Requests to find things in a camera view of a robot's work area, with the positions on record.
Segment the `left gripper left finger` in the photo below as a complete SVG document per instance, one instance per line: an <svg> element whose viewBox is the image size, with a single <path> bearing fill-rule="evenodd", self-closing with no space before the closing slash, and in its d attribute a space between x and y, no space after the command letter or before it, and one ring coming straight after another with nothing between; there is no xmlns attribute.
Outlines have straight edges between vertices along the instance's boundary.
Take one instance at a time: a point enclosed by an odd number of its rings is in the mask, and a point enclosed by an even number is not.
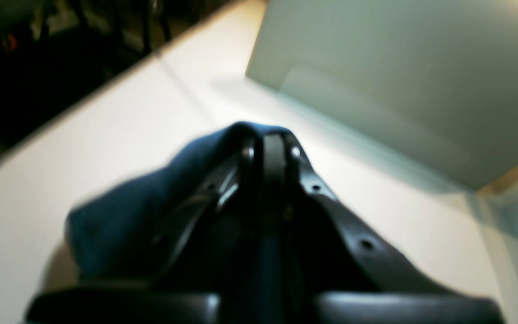
<svg viewBox="0 0 518 324"><path fill-rule="evenodd" d="M255 140L247 138L200 186L150 228L148 264L119 263L70 289L39 295L30 324L235 323L238 286L256 265L250 207Z"/></svg>

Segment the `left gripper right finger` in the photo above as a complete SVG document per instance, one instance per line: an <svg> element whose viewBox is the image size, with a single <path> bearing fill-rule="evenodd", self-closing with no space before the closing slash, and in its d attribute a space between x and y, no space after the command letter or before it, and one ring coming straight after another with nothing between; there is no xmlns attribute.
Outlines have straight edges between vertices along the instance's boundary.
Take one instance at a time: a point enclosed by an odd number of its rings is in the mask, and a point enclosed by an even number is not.
<svg viewBox="0 0 518 324"><path fill-rule="evenodd" d="M495 301L429 278L345 207L293 135L263 139L263 218L275 264L266 310L294 324L501 324Z"/></svg>

